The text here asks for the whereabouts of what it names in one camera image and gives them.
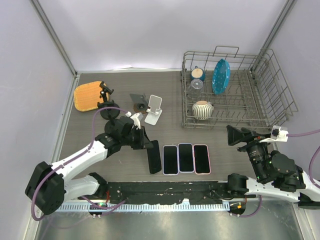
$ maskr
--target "phone screen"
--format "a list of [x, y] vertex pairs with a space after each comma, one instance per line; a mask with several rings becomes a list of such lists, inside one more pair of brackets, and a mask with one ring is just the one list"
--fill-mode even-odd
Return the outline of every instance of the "phone screen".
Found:
[[210, 161], [208, 147], [206, 145], [193, 145], [195, 172], [197, 174], [209, 174]]
[[179, 150], [179, 171], [182, 173], [192, 173], [194, 169], [194, 153], [191, 143], [180, 143]]
[[151, 174], [156, 174], [161, 171], [159, 143], [157, 140], [153, 140], [151, 143], [153, 144], [153, 148], [148, 148], [146, 150], [148, 155], [149, 172]]
[[178, 174], [178, 152], [177, 146], [163, 146], [163, 174]]

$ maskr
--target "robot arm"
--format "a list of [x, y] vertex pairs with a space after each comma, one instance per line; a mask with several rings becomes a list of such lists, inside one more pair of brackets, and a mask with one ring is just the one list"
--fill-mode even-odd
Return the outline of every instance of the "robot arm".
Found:
[[279, 151], [268, 153], [269, 142], [288, 140], [286, 128], [274, 126], [269, 134], [259, 134], [246, 128], [239, 130], [230, 125], [226, 128], [228, 145], [246, 143], [237, 150], [247, 152], [256, 176], [256, 180], [237, 174], [233, 176], [237, 179], [233, 183], [240, 183], [238, 187], [241, 187], [242, 194], [274, 197], [298, 203], [301, 208], [320, 209], [320, 188], [311, 182], [308, 174]]
[[57, 167], [63, 166], [46, 180], [36, 196], [35, 204], [45, 215], [56, 211], [63, 202], [77, 197], [89, 195], [102, 198], [108, 186], [100, 175], [94, 172], [83, 178], [73, 178], [91, 165], [118, 152], [122, 146], [131, 146], [134, 150], [152, 148], [145, 128], [140, 125], [141, 118], [141, 113], [128, 113], [119, 119], [111, 119], [105, 125], [105, 133], [99, 134], [83, 149], [51, 165], [44, 161], [39, 163], [25, 189], [25, 194], [32, 200], [40, 181]]

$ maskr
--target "wire rack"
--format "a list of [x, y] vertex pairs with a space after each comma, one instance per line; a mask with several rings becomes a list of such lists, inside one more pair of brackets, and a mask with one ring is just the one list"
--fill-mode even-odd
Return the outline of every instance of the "wire rack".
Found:
[[[292, 91], [272, 49], [261, 55], [239, 54], [239, 47], [216, 46], [214, 52], [187, 51], [182, 62], [182, 126], [185, 128], [246, 127], [269, 130], [282, 125], [298, 112]], [[220, 59], [230, 64], [231, 76], [224, 93], [212, 91], [214, 68]], [[203, 92], [198, 99], [188, 97], [191, 70], [198, 66], [206, 72]], [[212, 103], [207, 120], [197, 120], [192, 106], [197, 101]]]

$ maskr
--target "clear glass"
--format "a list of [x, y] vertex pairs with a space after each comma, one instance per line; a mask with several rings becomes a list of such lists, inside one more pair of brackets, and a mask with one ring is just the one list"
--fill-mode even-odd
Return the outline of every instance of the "clear glass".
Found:
[[200, 79], [193, 79], [187, 89], [187, 96], [192, 100], [197, 100], [201, 97], [204, 89], [204, 82]]

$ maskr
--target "blue plate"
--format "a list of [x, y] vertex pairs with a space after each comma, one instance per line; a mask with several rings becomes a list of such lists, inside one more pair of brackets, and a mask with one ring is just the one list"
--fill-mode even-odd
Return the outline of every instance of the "blue plate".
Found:
[[212, 77], [212, 91], [214, 94], [222, 94], [228, 87], [229, 79], [230, 65], [226, 60], [221, 59], [217, 62]]

